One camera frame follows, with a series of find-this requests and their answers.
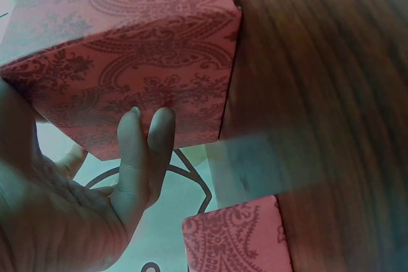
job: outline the hand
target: hand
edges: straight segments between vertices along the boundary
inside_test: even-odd
[[[86,153],[54,163],[38,146],[35,112],[0,79],[0,271],[80,272],[109,268],[157,201],[175,133],[159,110],[146,141],[137,109],[120,121],[116,187],[87,190],[72,180]]]

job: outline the fingernail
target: fingernail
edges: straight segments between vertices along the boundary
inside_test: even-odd
[[[131,111],[135,112],[140,117],[140,110],[137,106],[132,107]]]

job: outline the finger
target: finger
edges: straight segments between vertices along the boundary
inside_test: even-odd
[[[172,109],[161,108],[154,114],[147,139],[152,165],[148,207],[152,206],[160,197],[166,170],[173,152],[175,126],[175,114]]]
[[[110,199],[130,239],[149,198],[149,148],[137,108],[122,117],[117,137],[122,160],[119,182]]]
[[[81,146],[74,144],[71,151],[69,151],[69,153],[59,162],[56,162],[57,169],[66,178],[74,178],[84,164],[87,155],[88,152],[86,152]]]
[[[116,185],[115,186],[106,186],[106,187],[98,187],[98,188],[93,188],[91,190],[96,191],[106,197],[110,196],[112,194],[112,192],[115,190]]]

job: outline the paisley pattern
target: paisley pattern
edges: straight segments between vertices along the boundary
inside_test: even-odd
[[[174,108],[177,146],[207,143],[239,23],[233,0],[18,0],[0,76],[100,159],[118,158],[116,125],[135,105],[146,129],[158,108]]]
[[[290,272],[273,196],[191,217],[183,223],[191,272]]]

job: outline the wood grain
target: wood grain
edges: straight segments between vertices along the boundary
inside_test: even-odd
[[[295,271],[408,271],[408,0],[238,0],[221,206],[279,195]]]

